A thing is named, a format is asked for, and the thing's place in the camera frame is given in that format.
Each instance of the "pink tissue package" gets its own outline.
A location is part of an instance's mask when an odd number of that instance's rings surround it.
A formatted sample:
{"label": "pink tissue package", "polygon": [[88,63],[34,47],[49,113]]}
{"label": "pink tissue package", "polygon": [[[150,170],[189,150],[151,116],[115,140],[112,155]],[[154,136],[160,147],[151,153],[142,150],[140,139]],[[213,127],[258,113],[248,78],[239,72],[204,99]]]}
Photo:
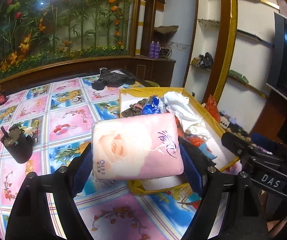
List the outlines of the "pink tissue package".
{"label": "pink tissue package", "polygon": [[183,173],[172,113],[96,122],[92,127],[97,179],[152,179]]}

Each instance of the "cardboard box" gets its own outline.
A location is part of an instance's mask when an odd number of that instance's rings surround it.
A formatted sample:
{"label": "cardboard box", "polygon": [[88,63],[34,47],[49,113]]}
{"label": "cardboard box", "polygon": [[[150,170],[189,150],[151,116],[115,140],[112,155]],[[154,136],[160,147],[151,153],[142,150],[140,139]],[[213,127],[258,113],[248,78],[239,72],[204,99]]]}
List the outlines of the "cardboard box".
{"label": "cardboard box", "polygon": [[[230,152],[227,148],[222,146],[221,144],[221,136],[224,134],[225,130],[220,126],[220,124],[210,115],[210,113],[205,110],[201,104],[192,96],[190,95],[184,88],[172,88],[172,87],[149,87],[149,88],[133,88],[133,89],[120,89],[119,94],[119,104],[120,104],[120,115],[121,113],[129,108],[130,104],[137,103],[139,100],[142,100],[143,98],[148,98],[152,95],[157,95],[158,97],[163,97],[165,93],[169,91],[175,91],[177,93],[181,93],[183,96],[189,98],[189,107],[192,109],[192,111],[195,114],[198,114],[201,116],[205,123],[207,130],[211,133],[212,138],[210,138],[206,144],[207,146],[212,150],[213,154],[217,156],[216,159],[213,160],[214,163],[216,163],[216,168],[220,171],[223,171],[224,169],[232,166],[234,163],[236,163],[239,158],[234,155],[232,152]],[[167,187],[163,189],[153,189],[153,190],[147,190],[143,184],[148,187],[148,185],[151,186],[151,182],[155,180],[155,185],[168,185],[172,187]],[[152,194],[157,192],[164,192],[167,190],[172,190],[179,187],[184,187],[187,185],[185,184],[179,184],[179,185],[172,185],[178,183],[178,181],[181,181],[180,179],[174,179],[171,177],[162,178],[162,179],[153,179],[150,181],[140,181],[140,180],[131,180],[128,182],[128,186],[131,190],[131,192],[135,195],[139,194]]]}

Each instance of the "blue gripper pad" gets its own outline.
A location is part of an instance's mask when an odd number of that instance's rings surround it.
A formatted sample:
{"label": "blue gripper pad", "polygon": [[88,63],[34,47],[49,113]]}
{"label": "blue gripper pad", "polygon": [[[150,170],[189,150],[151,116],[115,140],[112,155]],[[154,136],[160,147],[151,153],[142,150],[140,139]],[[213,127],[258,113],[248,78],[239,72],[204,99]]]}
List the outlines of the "blue gripper pad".
{"label": "blue gripper pad", "polygon": [[78,159],[78,165],[75,166],[75,175],[73,176],[73,187],[71,190],[71,195],[75,197],[77,193],[82,192],[87,179],[92,171],[92,153],[91,153],[91,143],[87,145],[82,155],[73,159]]}
{"label": "blue gripper pad", "polygon": [[188,180],[192,191],[198,193],[199,196],[203,196],[202,176],[181,143],[179,143],[179,147],[184,166],[183,173]]}

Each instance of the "bed sheet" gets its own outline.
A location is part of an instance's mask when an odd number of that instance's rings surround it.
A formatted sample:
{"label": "bed sheet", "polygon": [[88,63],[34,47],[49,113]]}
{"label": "bed sheet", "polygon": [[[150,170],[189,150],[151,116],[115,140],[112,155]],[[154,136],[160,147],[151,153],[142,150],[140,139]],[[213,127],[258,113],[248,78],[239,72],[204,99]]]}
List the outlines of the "bed sheet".
{"label": "bed sheet", "polygon": [[[5,239],[7,222],[25,176],[53,173],[81,154],[79,145],[91,140],[94,122],[119,117],[118,88],[102,91],[91,88],[99,75],[73,78],[23,90],[8,96],[0,106],[0,126],[18,124],[36,143],[27,163],[19,164],[0,142],[0,237]],[[134,85],[122,86],[143,87]],[[65,237],[52,194],[47,194],[56,234]],[[134,196],[126,182],[98,180],[89,176],[83,191],[74,199],[88,230],[95,240],[181,239],[200,203],[190,187],[174,191]],[[223,216],[221,204],[213,227]]]}

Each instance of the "orange plastic bag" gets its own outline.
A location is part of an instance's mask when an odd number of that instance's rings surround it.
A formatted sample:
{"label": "orange plastic bag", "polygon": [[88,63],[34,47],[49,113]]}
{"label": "orange plastic bag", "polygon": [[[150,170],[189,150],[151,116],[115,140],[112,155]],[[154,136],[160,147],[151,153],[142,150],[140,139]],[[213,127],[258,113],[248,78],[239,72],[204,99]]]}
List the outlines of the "orange plastic bag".
{"label": "orange plastic bag", "polygon": [[220,115],[217,108],[217,102],[212,95],[209,95],[208,102],[205,105],[205,109],[220,123]]}

